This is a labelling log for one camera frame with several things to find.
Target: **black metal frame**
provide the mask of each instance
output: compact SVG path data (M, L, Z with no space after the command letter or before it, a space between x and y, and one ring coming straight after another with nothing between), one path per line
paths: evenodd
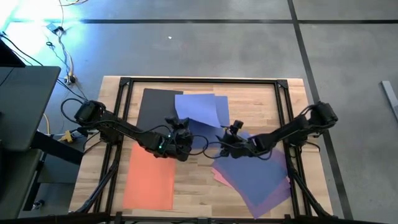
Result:
M47 136L38 131L36 131L33 140L30 143L30 147L43 151L43 156L36 166L36 173L29 188L25 204L22 208L23 211L32 210L33 204L41 185L38 180L40 177L40 173L43 169L47 154L61 158L78 166L80 166L81 159L83 158L82 152L68 146L67 144L55 140L53 136Z
M126 103L124 106L124 111L123 111L123 120L127 120L128 116L128 111L129 111L129 105L131 102L131 96L132 96L132 91L133 91L133 86L134 82L162 82L162 83L225 83L225 84L264 84L264 85L272 85L275 90L275 97L276 97L276 102L277 102L277 110L278 110L278 115L279 115L279 120L280 120L280 125L285 124L285 118L284 118L284 111L283 111L283 106L282 106L282 97L281 97L281 90L285 96L285 104L287 108L287 114L289 116L289 121L293 120L293 109L292 109L292 104L290 100L290 94L289 94L289 86L287 83L287 80L266 80L266 79L227 79L227 78L139 78L139 77L122 77L119 82L119 89L118 89L118 94L116 97L115 101L115 107L114 107L114 114L119 114L119 109L120 109L120 104L122 100L122 95L123 91L126 86L128 86L127 89L127 96L126 96ZM121 141L120 144L117 145L116 152L115 152L115 158L114 162L116 161L119 165L120 157L121 157L121 149L122 149L122 144L123 144L123 137L121 136ZM106 151L104 154L104 160L103 160L103 165L101 169L101 177L100 180L102 180L103 176L105 175L106 171L108 170L109 166L109 158L111 155L111 150L112 150L112 145L108 144L106 147ZM284 144L284 151L285 151L285 159L289 160L291 159L290 155L290 146ZM298 169L298 174L299 176L305 181L305 176L304 176L304 170L303 170L303 164L301 160L301 155L297 153L296 156L296 164L297 164L297 169ZM288 172L288 176L290 179L293 179L292 174ZM117 172L116 174L112 177L110 185L109 185L109 192L108 192L108 198L106 200L106 208L105 212L110 214L111 213L111 206L113 202L113 197L114 197L114 190L116 186L116 179L117 179ZM297 199L297 192L296 192L296 187L295 187L295 182L291 181L290 182L290 193L292 196L292 206L293 206L293 211L294 211L294 217L297 217L300 215L300 210L299 210L299 202ZM98 213L100 212L100 205L101 205L101 199L102 196L100 195L95 203L94 210L93 212ZM304 205L305 205L305 214L306 215L311 215L311 208L310 204L308 203L307 199L303 195L304 199ZM164 221L169 221L169 222L180 222L180 221L187 221L187 220L197 220L197 219L192 219L192 218L167 218L167 217L122 217L118 218L120 221L148 221L148 222L164 222ZM211 221L218 221L222 223L280 223L284 219L251 219L251 218L217 218L217 219L211 219Z

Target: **purple paper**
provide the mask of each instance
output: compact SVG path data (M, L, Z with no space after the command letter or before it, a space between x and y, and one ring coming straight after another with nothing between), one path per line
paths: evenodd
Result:
M249 133L247 132L242 132L239 133L239 135L242 138L248 138L250 136ZM257 161L252 161L252 162L276 162L278 163L279 167L282 168L284 171L287 170L286 168L286 161L285 161L285 155L284 153L280 152L278 149L274 148L272 150L272 156L268 161L262 161L257 159ZM285 178L282 179L282 181L275 187L275 189L265 197L265 199L257 204L254 205L253 201L251 198L247 195L247 193L243 190L241 190L236 183L230 179L230 176L228 174L224 174L222 170L219 170L219 166L217 164L213 164L213 167L217 169L217 171L223 175L225 180L228 181L229 184L231 184L236 191L239 192L239 194L242 196L244 202L246 203L246 206L248 207L249 211L253 215L254 218L259 218L261 215L267 213L269 210L273 209L276 207L278 204L282 203L286 199L290 197L290 184L288 181L288 178L285 175Z
M254 206L265 201L287 175L286 170L272 159L221 157L213 163L213 167Z
M283 180L279 186L267 197L267 199L257 207L254 207L244 198L249 211L253 215L253 218L259 218L261 215L269 212L271 209L278 206L278 204L284 202L290 197L290 184L287 179Z
M175 95L175 110L180 119L190 118L215 128L221 127L214 94Z

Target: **metal bracket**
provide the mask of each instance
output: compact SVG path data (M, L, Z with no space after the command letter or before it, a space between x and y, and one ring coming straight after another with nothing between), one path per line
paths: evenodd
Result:
M122 222L122 212L116 212L116 216L114 218L114 224L123 224Z
M82 152L63 144L62 142L54 140L38 131L36 131L30 146L31 148L41 149L47 154L56 156L64 161L71 162L78 166L80 165L81 158L83 158Z
M130 77L121 77L120 78L120 82L119 82L119 86L127 85L127 83L129 83L130 80L131 80Z
M211 224L211 219L210 218L198 218L198 224Z
M289 84L287 83L287 80L276 80L276 82L283 88L287 89L289 88Z
M293 224L292 217L290 217L290 215L286 214L285 221L283 222L283 224Z

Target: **black cable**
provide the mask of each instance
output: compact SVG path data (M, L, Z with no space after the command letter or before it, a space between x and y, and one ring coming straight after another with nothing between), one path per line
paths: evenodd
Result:
M90 141L90 140L91 140L94 136L96 136L97 134L99 134L99 132L97 132L97 133L93 134L92 136L90 136L90 137L83 143L83 153L84 153L84 154L86 154L86 151L88 151L90 148L94 147L95 144L97 144L97 143L95 143L94 145L92 145L92 146L89 147L88 149L85 149L85 148L86 148L87 142Z
M20 48L18 48L13 41L11 41L10 39L8 39L8 37L6 37L5 35L0 34L0 37L5 38L6 40L8 40L17 50L19 50L22 54L26 55L27 57L29 57L30 59L32 59L33 61L37 62L39 65L43 66L42 63L40 63L39 61L37 61L36 59L32 58L31 56L27 55L25 52L21 51Z
M14 68L11 69L11 71L6 75L6 77L2 80L0 83L0 86L7 80L8 76L10 76L11 72L14 70Z
M47 41L45 44L52 50L52 52L54 52L55 56L67 67L67 70L70 70L69 65L66 64L66 63L62 60L62 58L60 58L60 57L58 56L58 54L56 53L56 51L55 51L55 45L53 45L53 43L52 43L51 41Z
M257 158L261 159L262 161L267 161L267 160L269 160L269 159L271 158L273 149L271 149L271 150L269 151L269 155L268 155L267 158L263 158L263 157L259 156L258 154L254 153L254 152L253 152L252 150L250 150L250 149L249 149L249 151L250 151L251 153L253 153L254 156L256 156Z
M78 83L78 82L75 82L75 85L76 85L77 89L80 91L80 93L83 95L84 99L88 100L88 99L87 99L87 96L85 95L85 93L83 92L83 90L81 90L81 88L80 88L80 86L79 86L79 83Z
M205 151L203 151L203 155L206 156L206 157L209 158L209 159L218 159L218 158L221 158L221 157L222 157L222 156L220 156L220 155L215 156L215 157L208 156L208 155L206 154Z
M190 152L184 152L184 151L182 151L182 153L188 154L188 155L190 155L190 156L197 156L197 155L200 155L200 154L204 153L204 152L207 150L207 148L208 148L208 146L209 146L209 140L208 140L206 137L201 136L201 135L199 135L199 134L194 134L194 135L187 136L187 137L194 137L194 138L195 138L195 137L201 137L201 138L203 138L203 139L206 141L206 144L205 144L205 146L203 146L203 148L202 148L202 150L201 150L200 152L197 152L197 153L190 153Z
M64 104L65 104L66 102L70 101L70 100L77 101L77 102L79 102L80 104L83 104L83 102L80 101L80 100L78 100L78 99L68 98L68 99L64 100L64 101L61 103L61 113L62 113L63 116L64 116L67 120L69 120L70 122L75 123L75 124L78 124L76 121L74 121L74 120L72 120L71 118L69 118L69 117L65 114L65 112L64 112L64 110L63 110Z
M30 59L32 59L33 61L35 61L35 62L38 63L39 65L44 66L44 65L43 65L42 63L40 63L38 60L32 58L31 56L29 56L29 55L27 55L25 52L23 52L19 47L17 47L17 46L13 43L13 41L11 41L10 39L8 39L5 35L0 34L0 37L3 37L3 38L5 38L6 40L8 40L8 41L9 41L17 50L19 50L22 54L26 55L27 57L29 57ZM67 87L61 80L58 79L58 80L57 80L57 83L60 84L61 86L63 86L64 88L66 88L67 90L69 90L69 91L70 91L71 93L73 93L75 96L81 98L82 100L87 101L86 98L84 98L84 97L82 97L82 96L76 94L76 93L75 93L74 91L72 91L69 87Z
M94 136L96 136L98 133L95 133L94 135L92 135L90 138L88 138L84 143L83 143L83 155L85 155L87 152L90 152L96 145L98 145L99 143L101 143L101 141L98 141L96 143L94 143L92 146L90 146L88 149L86 148L86 144L87 142L92 139Z
M22 56L20 56L15 50L12 50L12 52L14 53L14 54L16 54L16 55L18 55L18 57L20 57L20 58L22 58L22 59L24 59L24 61L26 62L26 63L28 63L29 65L31 65L31 66L33 66L33 64L32 63L30 63L28 60L26 60L26 58L24 58L24 57L22 57Z
M57 83L61 86L63 86L64 88L66 88L67 90L69 90L71 93L73 93L75 96L79 97L80 99L84 100L84 101L88 101L87 99L85 99L84 97L76 94L74 91L72 91L68 86L66 86L66 84L64 84L64 82L62 82L62 80L60 80L58 78Z
M306 115L309 111L310 111L310 109L312 109L314 107L314 105L308 105L308 106L306 106L301 112L300 112L300 114L298 114L298 115Z
M319 147L319 145L317 145L317 144L315 144L315 143L312 143L312 142L308 142L308 141L306 141L305 143L306 143L306 144L310 144L310 145L312 145L312 146L315 146L315 147L318 148L319 151L321 151L321 147Z
M225 143L225 142L210 142L209 144L221 144L221 145L224 145L224 146L231 147L231 148L233 148L233 149L240 149L240 147L235 147L235 146L232 146L232 145L227 144L227 143Z

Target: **wooden table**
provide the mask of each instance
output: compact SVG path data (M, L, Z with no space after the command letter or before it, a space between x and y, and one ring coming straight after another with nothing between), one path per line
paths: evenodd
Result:
M119 80L120 77L104 77L103 79L98 101L103 102L109 111L113 111L114 108ZM294 116L297 116L308 105L303 80L296 78L287 80ZM228 96L230 122L233 123L236 119L244 121L244 131L248 131L251 134L267 133L279 127L274 87L263 84L134 82L127 120L132 124L137 122L142 92L145 88L180 90L184 91L185 94L214 93ZM124 99L125 96L122 98L121 108L124 107ZM286 116L285 120L288 121L286 110L284 114ZM87 147L97 141L98 138L93 138L87 144ZM211 172L213 160L203 155L191 156L187 162L177 162L173 210L123 209L122 201L133 142L131 139L124 138L112 206L113 215L118 211L122 211L124 216L141 217L252 218L237 191L213 179L213 173ZM101 143L84 156L70 204L71 211L81 207L98 185L105 147L105 143ZM215 150L210 149L209 154L214 154ZM332 213L318 149L313 146L303 147L302 160L308 188L323 208ZM303 213L302 194L299 190L297 192L300 211ZM108 188L104 190L100 211L105 210L107 195ZM288 198L261 218L283 218L285 214L293 215L291 198Z

